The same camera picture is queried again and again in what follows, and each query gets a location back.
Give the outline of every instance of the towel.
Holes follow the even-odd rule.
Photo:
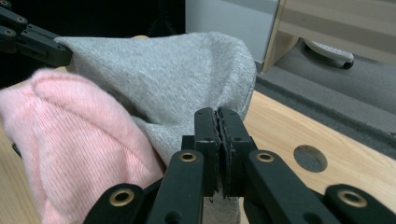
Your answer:
[[[132,115],[165,164],[194,135],[195,111],[220,106],[243,119],[256,67],[245,44],[220,33],[149,39],[58,37],[73,50],[67,71],[110,92]],[[239,223],[236,198],[204,200],[203,223]]]
[[[163,176],[129,113],[84,77],[38,70],[0,91],[0,121],[21,152],[44,224],[82,223],[107,189],[145,188]]]

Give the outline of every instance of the circular hole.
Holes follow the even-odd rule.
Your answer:
[[[358,201],[360,201],[360,199],[356,195],[353,195],[350,193],[346,194],[346,198],[354,203],[357,203]]]
[[[197,156],[190,152],[186,152],[180,155],[180,159],[182,161],[195,161],[196,158]]]
[[[129,194],[127,194],[127,193],[125,193],[125,192],[120,193],[120,194],[118,194],[118,195],[116,196],[116,201],[119,201],[119,202],[124,201],[125,199],[128,198],[128,196],[129,196]]]
[[[305,170],[319,173],[327,168],[327,160],[317,148],[303,145],[294,149],[294,159]]]
[[[274,157],[272,155],[265,153],[265,152],[261,152],[261,153],[257,154],[256,158],[259,161],[265,161],[265,162],[271,162],[274,160]]]
[[[341,201],[351,206],[359,208],[367,206],[367,201],[354,191],[348,189],[340,189],[338,190],[337,195],[341,199]]]
[[[321,223],[323,223],[321,218],[319,216],[317,216],[316,214],[313,214],[313,213],[305,213],[304,214],[304,220],[306,221],[306,223],[309,223],[309,224],[321,224]]]
[[[118,189],[110,196],[110,204],[116,207],[124,206],[134,199],[131,189]]]
[[[178,212],[170,212],[165,217],[166,224],[178,224],[181,220],[181,214]]]

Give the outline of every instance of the gray mat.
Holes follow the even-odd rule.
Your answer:
[[[300,40],[256,91],[396,160],[396,66],[355,56],[343,63],[306,51]]]

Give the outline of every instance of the brass screw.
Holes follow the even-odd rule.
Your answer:
[[[359,207],[359,208],[363,208],[367,206],[367,201],[363,197],[361,197],[358,193],[353,192],[351,190],[340,189],[338,190],[337,195],[341,199],[341,201],[351,206]]]
[[[13,34],[13,32],[10,31],[10,30],[5,30],[4,33],[6,33],[6,35],[12,35]]]
[[[195,161],[197,156],[194,153],[186,152],[179,156],[182,161]]]
[[[24,22],[24,18],[18,17],[18,18],[17,18],[17,21],[19,21],[19,22]]]
[[[274,157],[271,154],[268,154],[265,152],[261,152],[261,153],[257,154],[256,158],[259,161],[265,161],[265,162],[271,162],[274,160]]]
[[[130,203],[133,199],[134,192],[131,189],[118,189],[111,194],[109,200],[111,205],[121,207]]]

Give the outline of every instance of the black metal bracket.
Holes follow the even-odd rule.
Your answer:
[[[58,67],[69,65],[73,52],[54,41],[58,35],[29,24],[11,11],[11,4],[0,0],[0,51],[23,55]]]
[[[361,189],[335,185],[324,196],[309,189],[278,155],[257,149],[232,110],[201,109],[194,123],[195,135],[183,136],[163,179],[145,190],[128,184],[107,190],[84,223],[198,224],[203,198],[219,190],[219,178],[224,197],[244,197],[252,224],[396,223]]]

